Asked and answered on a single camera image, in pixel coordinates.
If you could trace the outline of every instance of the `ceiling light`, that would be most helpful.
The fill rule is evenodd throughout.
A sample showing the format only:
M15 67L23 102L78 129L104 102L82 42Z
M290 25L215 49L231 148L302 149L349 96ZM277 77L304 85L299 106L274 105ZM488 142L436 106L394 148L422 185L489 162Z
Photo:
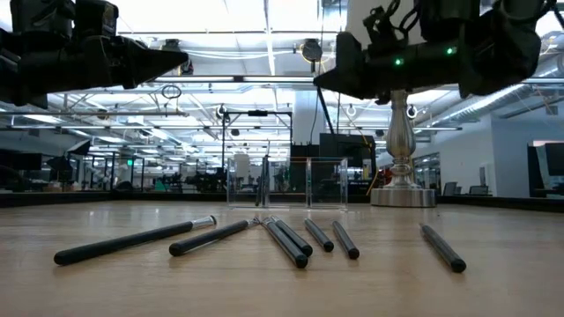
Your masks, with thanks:
M197 152L199 152L199 149L197 149L197 148L195 148L195 147L193 147L193 146L189 146L189 145L187 145L186 143L182 144L182 149L185 150L185 151L187 151L187 152L190 152L190 153L197 153Z
M33 119L33 120L37 120L37 121L40 121L40 122L46 122L46 123L63 122L63 120L57 119L57 118L50 116L50 115L28 114L28 115L24 115L24 117L27 118L27 119Z
M153 80L155 83L210 83L210 82L233 82L232 76L163 76Z
M86 136L86 137L90 137L90 135L88 133L82 132L82 131L78 131L78 130L73 130L72 133L77 134L79 136Z
M103 126L64 126L63 129L105 129Z
M10 126L12 129L56 129L56 126Z
M313 83L314 79L291 76L245 76L243 81L247 83Z
M98 138L102 141L106 141L106 142L110 142L110 143L124 143L124 142L126 142L125 140L123 140L119 137L113 137L113 136L98 136Z
M152 135L158 137L159 139L162 140L167 140L168 139L168 134L165 133L163 130L161 129L150 129L149 133L151 133Z
M111 152L89 152L88 155L92 155L92 156L107 156L107 155L112 155Z

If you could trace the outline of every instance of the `ventilation duct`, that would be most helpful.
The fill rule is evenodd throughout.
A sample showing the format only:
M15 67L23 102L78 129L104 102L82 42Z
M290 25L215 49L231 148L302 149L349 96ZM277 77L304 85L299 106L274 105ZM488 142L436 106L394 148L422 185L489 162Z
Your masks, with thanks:
M544 43L552 43L552 46L546 46L552 52L558 54L546 54L539 57L537 71L533 77L564 77L564 33L549 33L543 37ZM505 88L499 92L492 93L484 97L473 97L467 100L459 101L457 108L462 110L452 114L443 116L438 120L433 120L431 125L444 125L448 122L468 122L477 120L484 114L505 107L509 104L529 98L535 93L532 85L517 84Z

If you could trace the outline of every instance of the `wooden tabletop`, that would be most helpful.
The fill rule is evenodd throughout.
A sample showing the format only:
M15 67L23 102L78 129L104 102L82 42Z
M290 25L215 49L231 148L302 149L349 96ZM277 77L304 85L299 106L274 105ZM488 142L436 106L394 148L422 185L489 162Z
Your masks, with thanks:
M202 229L57 267L65 248L214 215L218 226L275 214L314 247L296 269L263 227L171 257ZM324 251L339 220L360 250ZM431 225L466 260L451 273L421 238ZM229 210L221 203L106 202L0 210L0 316L562 316L564 216L441 205Z

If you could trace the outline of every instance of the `white column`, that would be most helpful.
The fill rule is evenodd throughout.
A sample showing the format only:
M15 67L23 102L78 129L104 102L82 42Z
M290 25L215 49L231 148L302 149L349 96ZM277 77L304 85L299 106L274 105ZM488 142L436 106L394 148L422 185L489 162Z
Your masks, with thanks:
M312 144L319 144L319 134L325 131L325 114L321 102L317 101L317 92L296 92L295 95L292 141L296 145L307 145L311 139Z
M120 157L117 159L117 166L115 166L115 175L118 181L131 181L131 166L127 164L128 160L133 159L133 151L120 150Z

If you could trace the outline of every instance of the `metal frame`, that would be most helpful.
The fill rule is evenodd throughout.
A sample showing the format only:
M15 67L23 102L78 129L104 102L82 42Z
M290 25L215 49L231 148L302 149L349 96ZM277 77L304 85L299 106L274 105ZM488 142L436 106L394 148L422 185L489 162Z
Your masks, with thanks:
M250 111L225 111L223 113L223 116L221 117L221 133L222 133L222 137L221 137L221 168L226 168L226 130L237 120L239 119L239 117L241 115L248 115L248 116L254 116L253 113L256 110L250 110ZM277 127L277 129L289 129L290 130L290 144L292 143L292 139L293 139L293 117L292 117L292 112L288 112L288 111L264 111L263 114L266 113L266 115L269 114L273 114L276 117L278 117L280 119L280 117L278 116L279 114L286 114L290 117L290 125L288 126L287 124L284 124L285 127ZM235 115L235 117L229 122L229 125L226 125L226 116L229 116L230 114ZM245 128L249 128L249 127L237 127L237 128L232 128L232 129L245 129ZM251 127L252 129L260 129L261 127Z

